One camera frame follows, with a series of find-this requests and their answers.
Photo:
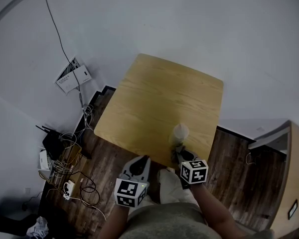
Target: extension cord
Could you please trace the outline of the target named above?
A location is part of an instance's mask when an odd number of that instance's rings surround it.
[[[64,183],[63,189],[64,189],[64,194],[63,197],[66,200],[70,200],[73,189],[74,189],[75,183],[71,180],[69,180],[68,182]]]

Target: black cable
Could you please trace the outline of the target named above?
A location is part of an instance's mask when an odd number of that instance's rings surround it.
[[[82,187],[81,185],[80,185],[80,200],[81,200],[81,203],[83,204],[83,205],[85,205],[86,207],[90,207],[90,206],[96,206],[98,203],[99,203],[99,201],[100,201],[100,193],[97,191],[97,189],[96,189],[96,184],[95,184],[95,182],[89,177],[89,176],[87,176],[87,175],[85,175],[84,173],[82,173],[81,171],[78,171],[78,172],[75,172],[75,173],[67,173],[67,174],[64,174],[64,173],[59,173],[59,172],[57,172],[57,171],[54,171],[54,173],[57,173],[57,174],[60,174],[60,175],[74,175],[74,174],[77,174],[77,173],[81,173],[83,176],[85,176],[86,178],[88,178],[92,183],[93,183],[93,187],[92,186],[85,186],[85,187]],[[82,193],[83,193],[83,191],[84,192],[86,192],[86,193],[93,193],[93,192],[96,192],[97,194],[98,194],[98,201],[96,202],[96,203],[94,203],[94,204],[90,204],[88,201],[86,201],[84,198],[83,198],[83,195],[82,195]]]
[[[43,191],[41,191],[36,197],[31,197],[28,201],[25,201],[25,202],[23,203],[23,205],[26,204],[26,203],[29,203],[29,202],[32,200],[32,198],[38,198],[38,196],[39,196],[42,192],[43,192]]]
[[[58,28],[57,28],[57,26],[56,26],[56,24],[55,24],[55,22],[54,22],[54,18],[53,18],[53,16],[52,16],[52,13],[51,13],[51,10],[50,10],[50,6],[49,6],[49,3],[48,3],[48,0],[45,0],[45,2],[46,2],[46,6],[48,7],[48,10],[49,10],[51,19],[52,19],[53,24],[54,24],[54,27],[55,27],[55,30],[56,30],[56,32],[57,32],[57,34],[58,34],[58,37],[59,37],[59,41],[60,41],[60,44],[61,44],[61,48],[62,48],[63,54],[64,54],[64,56],[66,57],[66,59],[68,60],[69,65],[71,65],[70,60],[69,60],[68,56],[66,55],[66,53],[65,53],[65,51],[64,51],[63,44],[62,44],[61,37],[60,37],[60,33],[59,33],[59,30],[58,30]],[[73,72],[73,75],[74,75],[74,77],[75,77],[75,80],[76,80],[77,83],[78,83],[77,90],[79,91],[80,104],[81,104],[81,108],[82,108],[82,110],[83,110],[83,116],[84,116],[84,125],[86,126],[87,118],[86,118],[85,110],[84,110],[84,107],[83,107],[83,100],[82,100],[82,94],[81,94],[81,90],[80,90],[80,83],[79,83],[79,81],[78,81],[78,78],[76,78],[76,75],[75,75],[74,71],[72,71],[72,72]]]
[[[48,7],[49,13],[50,13],[50,15],[51,15],[51,19],[52,19],[52,21],[53,21],[53,24],[54,24],[54,26],[55,26],[55,30],[56,30],[56,32],[58,33],[59,40],[60,40],[60,44],[61,44],[61,48],[62,48],[62,51],[63,51],[63,53],[64,53],[64,56],[66,57],[66,59],[68,60],[68,62],[69,62],[69,64],[70,64],[70,60],[68,59],[68,57],[67,57],[67,55],[65,54],[65,51],[64,51],[64,49],[63,49],[63,45],[62,45],[61,37],[60,37],[60,34],[59,34],[59,30],[58,30],[58,28],[56,27],[56,24],[55,24],[55,22],[54,22],[54,19],[53,19],[51,10],[50,10],[50,6],[49,6],[49,3],[48,3],[48,0],[45,0],[45,2],[46,2],[46,6]]]

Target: dark wooden floor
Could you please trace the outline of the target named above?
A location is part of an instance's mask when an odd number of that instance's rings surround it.
[[[216,131],[208,159],[206,186],[239,223],[256,231],[266,228],[274,212],[285,169],[284,155],[259,149],[248,156],[248,141]]]
[[[93,104],[99,116],[113,92],[107,90]],[[97,116],[91,127],[94,128],[96,123]],[[91,130],[86,131],[83,139],[83,149],[92,156],[88,175],[96,183],[101,196],[97,207],[108,216],[114,206],[116,178],[124,164],[136,155],[96,137]],[[254,230],[262,230],[273,212],[271,207],[281,185],[284,157],[272,151],[259,151],[253,153],[251,158],[256,160],[256,165],[247,165],[247,146],[246,140],[217,130],[208,160],[210,170],[206,186],[230,210],[235,220]],[[156,173],[161,168],[163,166],[152,162],[149,180],[150,195],[154,201],[159,201]],[[97,195],[93,193],[84,197],[90,203],[97,199]],[[85,207],[78,200],[66,201],[57,191],[51,191],[47,199],[50,206],[65,211],[68,223],[78,233],[85,234],[88,238],[97,237],[104,223],[104,218],[98,211]]]

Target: wooden table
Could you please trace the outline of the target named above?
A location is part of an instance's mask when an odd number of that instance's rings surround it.
[[[94,134],[138,155],[174,167],[168,142],[184,123],[184,144],[208,159],[223,82],[191,68],[139,54],[104,110]]]

